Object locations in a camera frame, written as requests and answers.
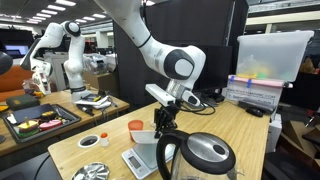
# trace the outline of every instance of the metal bowl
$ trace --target metal bowl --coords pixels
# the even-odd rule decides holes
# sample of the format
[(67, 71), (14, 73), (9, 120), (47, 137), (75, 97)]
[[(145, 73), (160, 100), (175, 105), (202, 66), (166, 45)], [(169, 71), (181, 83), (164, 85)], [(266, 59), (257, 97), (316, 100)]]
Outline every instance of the metal bowl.
[(94, 162), (79, 169), (72, 180), (103, 180), (109, 177), (109, 168), (101, 162)]

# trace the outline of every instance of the office chair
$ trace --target office chair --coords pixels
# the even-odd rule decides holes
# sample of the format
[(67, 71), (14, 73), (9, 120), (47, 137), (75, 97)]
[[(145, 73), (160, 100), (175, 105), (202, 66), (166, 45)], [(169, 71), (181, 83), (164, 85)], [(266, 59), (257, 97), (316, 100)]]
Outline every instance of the office chair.
[(320, 172), (294, 157), (280, 152), (265, 156), (262, 180), (319, 180)]

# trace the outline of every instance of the electric kettle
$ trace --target electric kettle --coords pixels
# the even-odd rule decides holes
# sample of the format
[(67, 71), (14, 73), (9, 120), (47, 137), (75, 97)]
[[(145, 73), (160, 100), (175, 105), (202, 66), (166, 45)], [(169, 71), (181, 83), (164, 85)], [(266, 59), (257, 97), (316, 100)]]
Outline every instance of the electric kettle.
[[(171, 174), (165, 161), (168, 144), (175, 145)], [(166, 132), (158, 141), (156, 155), (164, 180), (237, 179), (234, 152), (226, 142), (212, 134)]]

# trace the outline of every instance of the digital scale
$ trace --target digital scale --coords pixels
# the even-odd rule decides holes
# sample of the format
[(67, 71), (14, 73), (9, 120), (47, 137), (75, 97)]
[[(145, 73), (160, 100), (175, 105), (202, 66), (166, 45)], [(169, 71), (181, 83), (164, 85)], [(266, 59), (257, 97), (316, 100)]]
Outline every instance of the digital scale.
[[(157, 144), (135, 144), (122, 153), (122, 158), (137, 179), (144, 179), (158, 169), (156, 159)], [(168, 145), (165, 151), (166, 162), (172, 159), (174, 146)]]

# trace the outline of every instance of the wooden workbench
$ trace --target wooden workbench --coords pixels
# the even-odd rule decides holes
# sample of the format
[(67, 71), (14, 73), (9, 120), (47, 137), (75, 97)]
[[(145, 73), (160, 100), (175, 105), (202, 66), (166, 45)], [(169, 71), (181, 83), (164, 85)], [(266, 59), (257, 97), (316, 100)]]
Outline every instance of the wooden workbench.
[[(129, 138), (127, 124), (130, 120), (141, 119), (144, 129), (154, 129), (150, 122), (153, 121), (154, 109), (159, 107), (158, 103), (151, 104), (51, 145), (48, 150), (62, 179), (70, 179), (77, 170), (92, 162), (106, 164), (110, 169), (109, 179), (135, 179), (121, 157), (134, 145)], [(185, 132), (208, 132), (225, 140), (235, 152), (237, 169), (245, 174), (238, 175), (238, 179), (261, 179), (269, 119), (269, 116), (257, 118), (230, 102), (223, 102), (216, 108), (216, 113), (209, 116), (180, 111), (176, 122), (178, 129)], [(77, 146), (81, 138), (102, 132), (109, 134), (110, 144), (107, 147), (99, 143), (85, 149)], [(146, 179), (162, 178), (156, 170)]]
[[(112, 106), (112, 107), (107, 108), (105, 110), (106, 114), (112, 115), (117, 112), (127, 110), (129, 108), (128, 103), (121, 101), (120, 99), (117, 99), (115, 97), (112, 97), (112, 99), (118, 105), (118, 107), (115, 108)], [(0, 157), (4, 156), (6, 154), (9, 154), (13, 151), (19, 150), (21, 148), (31, 146), (32, 144), (35, 144), (37, 142), (51, 138), (53, 136), (57, 136), (62, 133), (68, 132), (72, 129), (78, 128), (78, 127), (83, 126), (85, 124), (92, 123), (95, 120), (99, 120), (102, 118), (102, 112), (99, 110), (94, 110), (94, 114), (95, 114), (94, 117), (80, 111), (76, 107), (76, 105), (71, 102), (71, 95), (69, 92), (65, 92), (65, 91), (54, 92), (54, 93), (51, 93), (51, 94), (47, 95), (46, 97), (42, 98), (40, 101), (41, 101), (41, 104), (46, 104), (46, 103), (59, 104), (60, 106), (69, 110), (70, 112), (73, 112), (74, 114), (80, 116), (81, 120), (79, 122), (65, 126), (64, 128), (57, 129), (56, 131), (45, 134), (45, 135), (43, 135), (37, 139), (34, 139), (32, 141), (19, 143), (19, 144), (17, 144), (15, 142), (15, 140), (13, 139), (9, 130), (7, 129), (6, 125), (4, 124), (3, 120), (0, 120), (0, 134), (6, 136), (6, 140), (0, 144)]]

